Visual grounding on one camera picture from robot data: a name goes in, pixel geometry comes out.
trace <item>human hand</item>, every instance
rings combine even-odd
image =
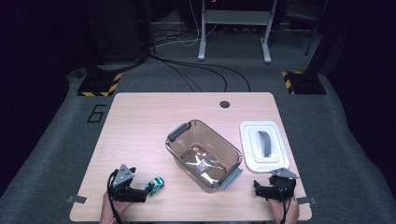
[[[268,199],[271,209],[274,216],[274,221],[276,224],[279,224],[283,219],[284,215],[284,207],[283,203],[280,203],[278,200]],[[288,213],[286,214],[286,222],[285,224],[295,224],[297,223],[298,217],[300,216],[300,207],[297,203],[296,198],[293,196],[290,199],[285,201],[286,209],[289,208]]]
[[[126,209],[133,203],[113,201],[113,204],[120,217],[122,217]],[[116,219],[114,218],[113,211],[111,210],[111,205],[108,201],[108,195],[106,192],[103,195],[102,213],[100,216],[99,224],[113,224],[114,221],[116,221]]]

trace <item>table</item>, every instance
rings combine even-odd
[[[198,60],[205,59],[206,50],[206,24],[240,24],[240,25],[264,25],[265,34],[260,38],[262,45],[262,55],[266,63],[271,63],[271,55],[268,49],[268,36],[275,15],[277,0],[273,0],[270,11],[236,11],[236,10],[207,10],[205,0],[202,0],[202,33],[201,43],[198,53]]]
[[[228,101],[230,106],[219,105]],[[143,189],[159,175],[165,187],[148,196],[145,203],[128,208],[124,221],[265,221],[271,220],[269,203],[255,196],[253,180],[268,186],[270,174],[254,174],[243,161],[242,175],[226,190],[208,194],[180,168],[165,148],[166,136],[181,123],[199,119],[241,152],[239,126],[246,120],[271,120],[278,126],[290,160],[290,170],[299,174],[290,150],[274,96],[266,92],[157,92],[119,93],[109,110],[104,128],[74,203],[73,221],[98,221],[108,176],[122,163],[136,167],[132,188]],[[301,179],[295,189],[305,197]],[[300,220],[312,216],[308,204],[300,205]]]

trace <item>yellow and black hazard tape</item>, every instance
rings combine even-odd
[[[111,96],[119,85],[122,74],[118,74],[114,77],[114,81],[109,87],[108,91],[81,91],[78,96]]]
[[[288,93],[289,94],[294,94],[294,89],[293,89],[293,87],[291,85],[291,81],[289,79],[289,74],[290,73],[292,73],[292,74],[303,74],[303,72],[282,71],[282,77],[283,77],[283,80],[285,81],[285,85],[286,85],[286,89],[288,90]]]

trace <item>robotic hand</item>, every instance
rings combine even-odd
[[[147,199],[147,192],[142,189],[132,189],[130,187],[134,179],[136,168],[128,169],[122,164],[119,170],[115,170],[107,180],[107,195],[110,201],[111,210],[118,223],[122,223],[113,201],[144,203]]]
[[[275,199],[280,202],[291,198],[294,195],[296,179],[300,177],[286,168],[276,169],[270,171],[270,173],[273,174],[269,178],[271,187],[261,186],[259,182],[254,180],[253,186],[256,196],[261,196],[265,199]]]

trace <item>container lid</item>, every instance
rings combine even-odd
[[[277,125],[270,121],[244,121],[240,126],[247,167],[254,172],[289,168],[289,158]]]

